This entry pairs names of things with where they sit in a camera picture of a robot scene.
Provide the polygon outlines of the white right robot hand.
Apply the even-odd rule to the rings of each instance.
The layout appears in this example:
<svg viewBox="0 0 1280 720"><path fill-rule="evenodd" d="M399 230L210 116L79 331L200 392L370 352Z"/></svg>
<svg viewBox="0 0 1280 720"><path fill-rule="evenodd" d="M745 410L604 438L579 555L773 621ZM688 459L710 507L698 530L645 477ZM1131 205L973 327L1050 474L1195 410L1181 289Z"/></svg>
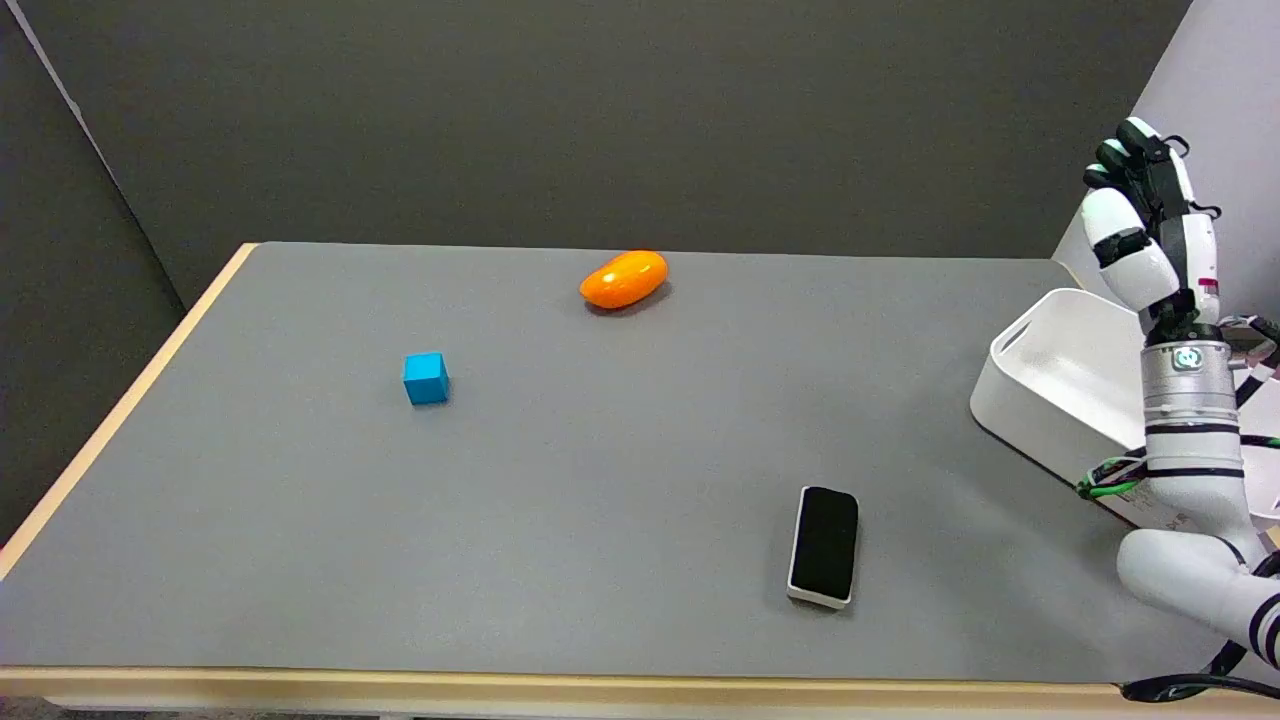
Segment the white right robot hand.
<svg viewBox="0 0 1280 720"><path fill-rule="evenodd" d="M1108 290L1139 316L1149 343L1171 342L1221 318L1222 210L1198 201L1190 145L1128 117L1098 145L1083 181L1080 218Z"/></svg>

